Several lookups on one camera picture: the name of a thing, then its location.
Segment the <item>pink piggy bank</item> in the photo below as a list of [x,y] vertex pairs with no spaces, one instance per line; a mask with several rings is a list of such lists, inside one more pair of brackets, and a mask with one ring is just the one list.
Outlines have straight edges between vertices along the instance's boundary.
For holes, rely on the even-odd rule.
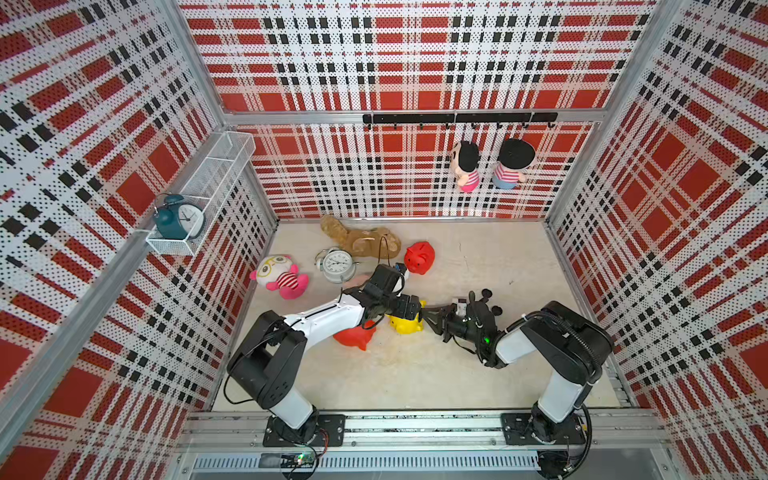
[[344,284],[344,289],[354,291],[365,291],[366,289],[370,290],[370,287],[368,287],[370,278],[370,274],[356,275]]

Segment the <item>yellow piggy bank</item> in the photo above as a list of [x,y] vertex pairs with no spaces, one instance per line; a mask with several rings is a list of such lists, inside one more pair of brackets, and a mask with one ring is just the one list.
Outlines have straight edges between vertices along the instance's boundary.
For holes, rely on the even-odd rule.
[[417,296],[400,298],[390,304],[390,326],[400,335],[409,335],[424,329],[420,311],[425,305]]

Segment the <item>red piggy bank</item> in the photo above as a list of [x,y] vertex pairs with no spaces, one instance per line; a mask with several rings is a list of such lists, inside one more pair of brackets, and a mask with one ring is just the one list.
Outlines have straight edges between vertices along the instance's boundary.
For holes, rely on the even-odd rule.
[[435,250],[427,241],[416,242],[406,249],[404,263],[409,272],[425,275],[433,266]]
[[346,329],[333,335],[333,338],[343,346],[356,347],[362,351],[367,350],[367,346],[376,332],[374,321],[367,321],[361,326]]

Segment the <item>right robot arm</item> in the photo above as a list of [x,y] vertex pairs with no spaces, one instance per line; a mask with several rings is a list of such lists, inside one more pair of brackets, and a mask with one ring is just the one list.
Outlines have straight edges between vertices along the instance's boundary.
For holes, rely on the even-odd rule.
[[519,435],[543,445],[567,440],[588,440],[580,427],[577,410],[584,408],[593,387],[603,375],[603,365],[614,343],[604,329],[557,301],[522,316],[505,328],[497,324],[503,314],[489,304],[491,291],[480,299],[471,292],[463,307],[456,303],[425,307],[419,316],[432,331],[458,344],[492,369],[503,369],[533,353],[540,354],[552,372],[548,384],[533,404]]

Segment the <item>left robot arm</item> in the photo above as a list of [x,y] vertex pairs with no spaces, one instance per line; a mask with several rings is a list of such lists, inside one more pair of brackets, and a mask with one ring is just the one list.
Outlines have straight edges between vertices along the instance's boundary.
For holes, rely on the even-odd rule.
[[227,378],[247,401],[273,414],[273,432],[292,444],[310,444],[320,430],[319,412],[295,387],[304,354],[342,331],[375,327],[387,315],[414,320],[420,299],[404,288],[404,274],[380,264],[361,285],[318,307],[286,316],[263,312],[232,354]]

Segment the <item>silver alarm clock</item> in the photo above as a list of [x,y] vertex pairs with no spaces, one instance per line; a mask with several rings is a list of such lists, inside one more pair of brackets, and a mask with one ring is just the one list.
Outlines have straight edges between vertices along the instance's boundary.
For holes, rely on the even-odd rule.
[[344,284],[356,274],[357,262],[340,248],[322,250],[315,257],[316,268],[333,284]]

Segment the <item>brown plush dog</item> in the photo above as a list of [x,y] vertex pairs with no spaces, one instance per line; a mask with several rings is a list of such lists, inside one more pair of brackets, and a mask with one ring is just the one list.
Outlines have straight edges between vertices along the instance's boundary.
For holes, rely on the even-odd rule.
[[372,229],[348,229],[334,216],[325,215],[321,219],[322,231],[338,247],[353,257],[376,257],[391,260],[396,258],[401,249],[401,240],[385,227]]

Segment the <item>pink owl plush toy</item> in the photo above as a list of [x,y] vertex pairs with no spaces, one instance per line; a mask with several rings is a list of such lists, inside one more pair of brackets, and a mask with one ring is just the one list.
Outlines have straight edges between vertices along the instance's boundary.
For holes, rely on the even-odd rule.
[[307,290],[310,278],[301,273],[287,255],[269,255],[262,259],[249,278],[268,291],[277,292],[285,300],[295,300]]

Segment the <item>doll with pink shirt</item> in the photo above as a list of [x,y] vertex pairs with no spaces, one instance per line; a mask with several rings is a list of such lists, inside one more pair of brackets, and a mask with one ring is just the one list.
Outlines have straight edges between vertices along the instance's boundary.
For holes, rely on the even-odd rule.
[[479,147],[470,141],[457,142],[452,150],[450,169],[457,186],[463,193],[472,193],[480,183],[478,164]]

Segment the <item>green circuit board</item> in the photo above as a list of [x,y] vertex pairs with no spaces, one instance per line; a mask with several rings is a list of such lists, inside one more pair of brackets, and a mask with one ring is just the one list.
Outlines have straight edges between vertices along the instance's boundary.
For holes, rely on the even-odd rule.
[[311,452],[284,453],[280,457],[280,468],[283,470],[312,469],[316,464],[316,456]]

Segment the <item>teal alarm clock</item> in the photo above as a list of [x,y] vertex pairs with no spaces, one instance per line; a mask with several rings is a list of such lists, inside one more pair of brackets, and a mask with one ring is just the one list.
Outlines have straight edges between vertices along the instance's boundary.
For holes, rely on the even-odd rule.
[[190,240],[200,236],[205,227],[202,208],[175,193],[159,195],[162,202],[154,205],[153,219],[157,235],[166,240]]

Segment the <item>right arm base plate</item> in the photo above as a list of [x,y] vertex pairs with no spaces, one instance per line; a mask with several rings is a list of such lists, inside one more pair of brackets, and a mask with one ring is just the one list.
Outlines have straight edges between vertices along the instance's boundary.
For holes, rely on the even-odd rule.
[[555,423],[544,414],[504,413],[501,429],[505,443],[510,446],[558,446],[584,445],[586,432],[575,413],[562,422]]

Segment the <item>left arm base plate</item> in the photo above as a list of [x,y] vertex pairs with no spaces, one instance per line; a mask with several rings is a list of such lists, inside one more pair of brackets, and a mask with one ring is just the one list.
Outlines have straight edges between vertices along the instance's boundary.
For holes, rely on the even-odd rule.
[[309,445],[340,447],[344,441],[346,416],[319,414],[314,411],[299,428],[290,428],[282,419],[272,416],[267,423],[262,445],[268,448]]

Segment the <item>black hook rail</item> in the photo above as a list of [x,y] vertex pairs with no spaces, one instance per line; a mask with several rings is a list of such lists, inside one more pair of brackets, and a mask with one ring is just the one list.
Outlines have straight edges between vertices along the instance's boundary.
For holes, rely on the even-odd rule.
[[415,114],[363,114],[365,125],[427,125],[427,124],[553,124],[557,121],[557,112],[512,112],[512,113],[415,113]]

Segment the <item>aluminium front rail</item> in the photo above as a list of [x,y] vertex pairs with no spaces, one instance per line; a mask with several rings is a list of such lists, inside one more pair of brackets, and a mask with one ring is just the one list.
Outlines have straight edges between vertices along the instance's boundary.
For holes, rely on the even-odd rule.
[[[372,479],[447,477],[450,473],[537,478],[566,459],[576,479],[680,479],[671,441],[649,410],[592,408],[579,413],[584,445],[510,446],[501,415],[522,410],[326,411],[346,416],[340,447],[262,445],[263,412],[195,414],[182,431],[169,478]],[[284,453],[311,452],[312,469],[283,470]]]

